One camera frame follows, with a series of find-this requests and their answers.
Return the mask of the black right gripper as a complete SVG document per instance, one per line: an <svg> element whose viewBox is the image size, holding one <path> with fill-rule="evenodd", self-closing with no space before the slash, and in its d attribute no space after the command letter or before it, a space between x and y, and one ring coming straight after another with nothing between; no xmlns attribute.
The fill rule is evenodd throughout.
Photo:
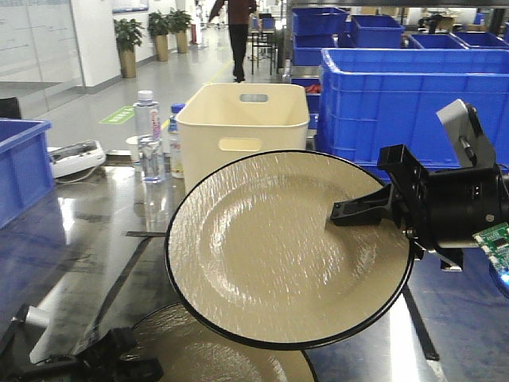
<svg viewBox="0 0 509 382"><path fill-rule="evenodd" d="M497 165L429 172L424 185L400 191L395 183L333 204L335 226L379 225L389 220L432 251L475 245L472 235L508 222L508 185Z"/></svg>

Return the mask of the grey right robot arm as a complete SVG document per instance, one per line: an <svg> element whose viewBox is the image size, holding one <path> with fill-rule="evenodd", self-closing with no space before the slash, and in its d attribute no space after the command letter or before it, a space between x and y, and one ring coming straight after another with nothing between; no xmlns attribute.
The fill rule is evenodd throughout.
<svg viewBox="0 0 509 382"><path fill-rule="evenodd" d="M437 112L460 164L428 171L404 145L390 148L386 171L398 188L413 239L427 250L475 246L473 234L508 221L508 186L476 109L457 99Z"/></svg>

